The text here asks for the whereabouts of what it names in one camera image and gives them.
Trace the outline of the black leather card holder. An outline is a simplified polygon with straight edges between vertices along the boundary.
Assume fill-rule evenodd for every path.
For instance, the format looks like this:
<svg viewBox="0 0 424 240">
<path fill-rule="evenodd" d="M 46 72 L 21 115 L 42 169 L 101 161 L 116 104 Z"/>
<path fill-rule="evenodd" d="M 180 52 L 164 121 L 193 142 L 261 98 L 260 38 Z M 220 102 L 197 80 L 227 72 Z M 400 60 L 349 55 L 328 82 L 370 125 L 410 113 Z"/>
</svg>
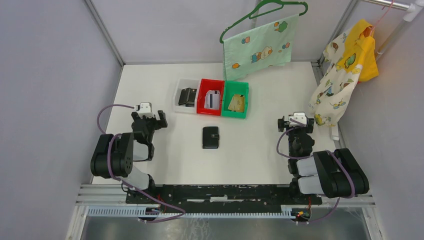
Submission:
<svg viewBox="0 0 424 240">
<path fill-rule="evenodd" d="M 202 148 L 218 149 L 220 145 L 220 134 L 218 126 L 205 126 L 202 128 Z"/>
</svg>

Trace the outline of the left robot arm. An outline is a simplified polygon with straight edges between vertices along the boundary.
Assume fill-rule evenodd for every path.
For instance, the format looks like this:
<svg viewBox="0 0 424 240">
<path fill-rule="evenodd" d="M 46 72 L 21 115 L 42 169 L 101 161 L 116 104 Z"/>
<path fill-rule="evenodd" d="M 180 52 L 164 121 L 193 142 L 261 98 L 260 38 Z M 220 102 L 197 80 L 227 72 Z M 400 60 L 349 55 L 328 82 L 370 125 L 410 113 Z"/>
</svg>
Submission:
<svg viewBox="0 0 424 240">
<path fill-rule="evenodd" d="M 156 185 L 153 177 L 136 169 L 134 163 L 153 160 L 154 133 L 168 127 L 166 114 L 162 110 L 158 110 L 157 114 L 159 118 L 155 114 L 148 116 L 132 112 L 132 132 L 124 132 L 118 136 L 100 135 L 90 162 L 93 176 L 114 179 L 133 191 L 138 190 L 137 196 L 145 204 L 156 200 Z"/>
</svg>

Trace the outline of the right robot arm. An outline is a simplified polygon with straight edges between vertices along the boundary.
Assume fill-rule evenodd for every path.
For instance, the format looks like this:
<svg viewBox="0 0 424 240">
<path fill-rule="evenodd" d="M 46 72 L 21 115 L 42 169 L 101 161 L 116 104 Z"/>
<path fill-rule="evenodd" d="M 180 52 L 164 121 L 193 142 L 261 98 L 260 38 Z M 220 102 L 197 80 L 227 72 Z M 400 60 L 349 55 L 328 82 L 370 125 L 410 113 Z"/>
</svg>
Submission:
<svg viewBox="0 0 424 240">
<path fill-rule="evenodd" d="M 278 145 L 276 151 L 287 158 L 288 171 L 294 176 L 289 199 L 302 204 L 309 195 L 348 199 L 368 193 L 369 180 L 348 148 L 313 150 L 314 125 L 315 120 L 302 112 L 277 121 L 279 132 L 287 137 L 288 153 L 282 153 Z"/>
</svg>

